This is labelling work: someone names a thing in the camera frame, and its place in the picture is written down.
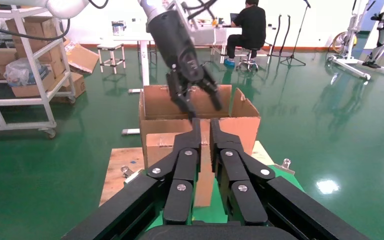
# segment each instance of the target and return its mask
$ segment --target person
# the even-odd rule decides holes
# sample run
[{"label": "person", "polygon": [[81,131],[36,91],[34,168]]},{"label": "person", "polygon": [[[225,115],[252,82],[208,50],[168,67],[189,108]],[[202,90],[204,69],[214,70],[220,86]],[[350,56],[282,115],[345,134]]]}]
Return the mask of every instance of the person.
[{"label": "person", "polygon": [[[246,0],[245,8],[233,19],[232,28],[241,27],[242,34],[230,35],[227,39],[228,58],[224,63],[235,66],[235,48],[260,49],[266,41],[266,11],[258,7],[259,0]],[[257,51],[252,51],[251,59],[257,56]]]}]

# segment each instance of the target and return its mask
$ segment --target microphone stand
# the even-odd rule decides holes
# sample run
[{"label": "microphone stand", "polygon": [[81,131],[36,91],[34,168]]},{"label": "microphone stand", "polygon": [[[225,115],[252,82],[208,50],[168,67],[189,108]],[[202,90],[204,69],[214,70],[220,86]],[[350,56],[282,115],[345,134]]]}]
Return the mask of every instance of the microphone stand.
[{"label": "microphone stand", "polygon": [[[292,55],[287,56],[285,60],[280,62],[283,65],[286,65],[286,64],[284,64],[284,62],[287,62],[287,65],[291,66],[291,67],[300,67],[300,66],[306,66],[307,65],[305,62],[295,58],[295,50],[297,49],[298,39],[300,39],[300,34],[301,34],[301,29],[303,28],[304,19],[306,18],[307,10],[309,8],[311,8],[311,6],[308,3],[308,1],[306,1],[306,0],[304,0],[304,1],[307,3],[307,7],[305,8],[304,16],[302,17],[301,27],[299,28],[298,36],[296,37],[295,47],[293,48]],[[299,64],[299,65],[292,65],[292,60],[298,61],[301,64]]]}]

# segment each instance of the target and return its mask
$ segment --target wooden board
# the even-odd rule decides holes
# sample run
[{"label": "wooden board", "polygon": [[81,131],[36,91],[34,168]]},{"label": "wooden board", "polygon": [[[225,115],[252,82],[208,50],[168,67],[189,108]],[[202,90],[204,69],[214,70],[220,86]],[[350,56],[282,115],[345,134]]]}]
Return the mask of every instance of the wooden board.
[{"label": "wooden board", "polygon": [[275,164],[260,141],[255,141],[251,156],[267,166]]},{"label": "wooden board", "polygon": [[[274,165],[272,158],[266,152],[259,141],[255,142],[252,157],[265,165]],[[124,187],[121,168],[127,166],[133,172],[144,169],[144,155],[141,147],[114,148],[109,157],[108,169],[103,184],[102,195],[99,205],[101,206]]]}]

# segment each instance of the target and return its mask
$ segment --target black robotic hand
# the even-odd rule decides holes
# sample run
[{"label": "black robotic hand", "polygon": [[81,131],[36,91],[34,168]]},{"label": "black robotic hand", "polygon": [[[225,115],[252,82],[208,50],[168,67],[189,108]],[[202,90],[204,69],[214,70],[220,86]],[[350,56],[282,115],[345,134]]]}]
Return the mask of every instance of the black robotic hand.
[{"label": "black robotic hand", "polygon": [[221,110],[217,83],[208,69],[199,64],[194,44],[179,13],[175,10],[161,13],[147,27],[170,68],[166,75],[169,94],[179,109],[188,114],[189,120],[197,116],[190,102],[189,89],[198,86],[209,94],[214,108]]}]

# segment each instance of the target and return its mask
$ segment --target white shelf cart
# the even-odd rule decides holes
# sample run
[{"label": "white shelf cart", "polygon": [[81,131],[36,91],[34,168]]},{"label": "white shelf cart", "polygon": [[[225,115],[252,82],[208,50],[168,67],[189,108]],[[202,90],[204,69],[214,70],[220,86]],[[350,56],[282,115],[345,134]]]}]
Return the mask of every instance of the white shelf cart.
[{"label": "white shelf cart", "polygon": [[[47,9],[41,8],[41,7],[17,9],[17,7],[13,5],[12,10],[0,10],[0,18],[14,19],[18,32],[21,34],[26,34],[26,30],[23,25],[23,18],[46,13],[47,11],[48,11]],[[57,34],[61,35],[62,32],[60,30],[60,25],[56,18],[53,18],[53,23],[55,25]],[[48,137],[50,139],[53,139],[57,133],[55,130],[57,123],[55,122],[54,115],[52,113],[52,110],[49,104],[50,100],[53,97],[58,96],[58,97],[68,97],[72,104],[74,104],[76,101],[76,98],[74,97],[75,88],[73,85],[73,79],[71,78],[70,65],[67,60],[67,55],[64,48],[64,42],[63,42],[63,39],[58,39],[58,40],[52,41],[51,43],[49,43],[47,46],[43,47],[39,51],[32,52],[32,48],[30,46],[29,40],[25,37],[22,37],[21,41],[22,41],[22,44],[24,45],[24,49],[34,75],[34,79],[36,80],[36,85],[38,87],[40,97],[20,98],[20,97],[15,97],[13,94],[12,96],[11,94],[9,94],[10,95],[9,97],[0,96],[0,107],[1,106],[43,105],[46,111],[46,116],[48,118],[48,121],[7,123],[0,111],[0,131],[38,129],[40,131],[46,132],[48,134]],[[51,50],[57,45],[59,45],[60,47],[62,59],[65,65],[65,71],[63,73],[64,77],[55,86],[54,89],[46,91],[42,84],[42,79],[40,77],[39,70],[34,62],[40,56],[42,56],[43,54],[45,54],[46,52],[48,52],[49,50]],[[69,84],[71,86],[71,91],[58,92],[61,86],[66,81],[69,81]],[[10,93],[12,93],[11,88],[7,85],[6,80],[0,80],[0,91],[10,91]]]}]

